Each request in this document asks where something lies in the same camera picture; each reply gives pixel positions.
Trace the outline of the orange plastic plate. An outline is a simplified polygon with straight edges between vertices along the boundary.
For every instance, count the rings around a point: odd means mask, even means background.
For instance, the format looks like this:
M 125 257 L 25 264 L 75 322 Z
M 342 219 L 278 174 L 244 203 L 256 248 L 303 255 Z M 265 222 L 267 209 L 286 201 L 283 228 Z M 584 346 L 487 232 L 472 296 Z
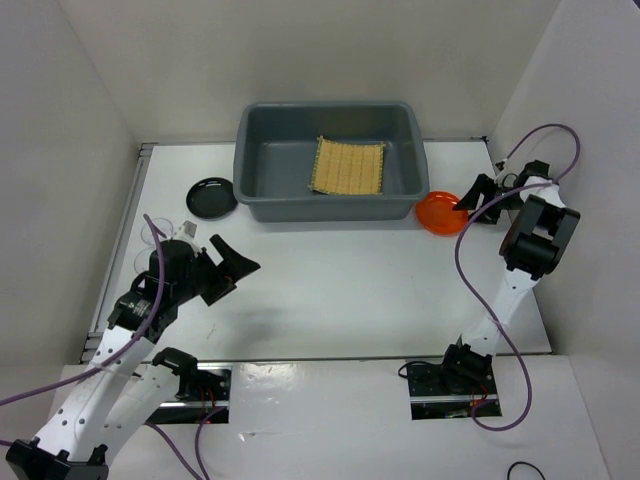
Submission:
M 419 223 L 429 232 L 439 236 L 459 234 L 469 220 L 467 210 L 455 210 L 459 198 L 445 191 L 432 191 L 415 207 Z

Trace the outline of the black round plate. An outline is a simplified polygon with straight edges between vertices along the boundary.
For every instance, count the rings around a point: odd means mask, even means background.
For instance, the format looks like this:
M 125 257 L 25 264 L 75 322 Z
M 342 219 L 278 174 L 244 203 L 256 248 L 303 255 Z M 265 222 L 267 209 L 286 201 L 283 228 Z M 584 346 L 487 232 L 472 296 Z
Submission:
M 186 195 L 188 210 L 196 217 L 206 220 L 222 218 L 237 205 L 232 182 L 221 177 L 196 182 Z

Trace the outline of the woven bamboo mat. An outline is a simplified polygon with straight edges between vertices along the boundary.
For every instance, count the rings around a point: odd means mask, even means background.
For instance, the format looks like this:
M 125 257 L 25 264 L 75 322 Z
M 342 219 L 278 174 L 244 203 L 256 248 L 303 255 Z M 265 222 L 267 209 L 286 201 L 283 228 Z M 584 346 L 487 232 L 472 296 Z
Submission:
M 383 143 L 350 144 L 318 137 L 309 189 L 333 196 L 382 193 Z

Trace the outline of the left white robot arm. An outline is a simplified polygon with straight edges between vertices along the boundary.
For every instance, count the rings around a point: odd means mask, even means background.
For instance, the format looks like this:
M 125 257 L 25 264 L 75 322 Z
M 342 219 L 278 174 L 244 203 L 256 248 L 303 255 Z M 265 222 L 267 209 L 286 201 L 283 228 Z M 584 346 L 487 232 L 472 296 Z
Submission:
M 188 399 L 217 376 L 183 351 L 155 349 L 194 298 L 212 305 L 259 270 L 220 236 L 210 242 L 222 260 L 184 236 L 162 240 L 148 266 L 115 303 L 92 363 L 71 393 L 30 440 L 11 443 L 6 461 L 20 479 L 105 479 L 109 465 L 157 408 Z

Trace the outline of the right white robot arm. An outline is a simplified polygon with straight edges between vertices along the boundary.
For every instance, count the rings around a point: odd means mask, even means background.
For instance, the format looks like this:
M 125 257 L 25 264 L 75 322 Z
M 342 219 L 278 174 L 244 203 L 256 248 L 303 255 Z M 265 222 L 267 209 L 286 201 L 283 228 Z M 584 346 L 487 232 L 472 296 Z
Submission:
M 502 331 L 527 293 L 559 264 L 580 213 L 562 202 L 559 186 L 549 176 L 549 165 L 539 160 L 526 163 L 507 187 L 485 174 L 478 175 L 453 209 L 469 212 L 482 224 L 497 223 L 504 211 L 517 213 L 499 249 L 505 270 L 496 296 L 483 303 L 490 311 L 449 345 L 438 369 L 441 387 L 459 393 L 485 379 Z

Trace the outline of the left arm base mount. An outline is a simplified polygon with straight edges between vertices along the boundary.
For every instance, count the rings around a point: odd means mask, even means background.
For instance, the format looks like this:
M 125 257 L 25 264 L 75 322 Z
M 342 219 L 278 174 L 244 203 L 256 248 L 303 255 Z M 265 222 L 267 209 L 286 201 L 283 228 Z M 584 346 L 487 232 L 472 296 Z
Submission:
M 230 363 L 201 363 L 184 393 L 163 402 L 148 421 L 156 425 L 227 424 L 232 386 Z

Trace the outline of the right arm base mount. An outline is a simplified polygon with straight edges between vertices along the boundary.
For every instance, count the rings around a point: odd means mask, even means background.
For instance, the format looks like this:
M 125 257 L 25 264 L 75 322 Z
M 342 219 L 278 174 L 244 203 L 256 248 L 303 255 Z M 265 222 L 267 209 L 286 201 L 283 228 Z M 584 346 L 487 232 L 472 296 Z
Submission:
M 412 359 L 397 370 L 406 381 L 414 420 L 499 417 L 493 357 L 480 355 L 467 345 L 451 344 L 439 363 Z

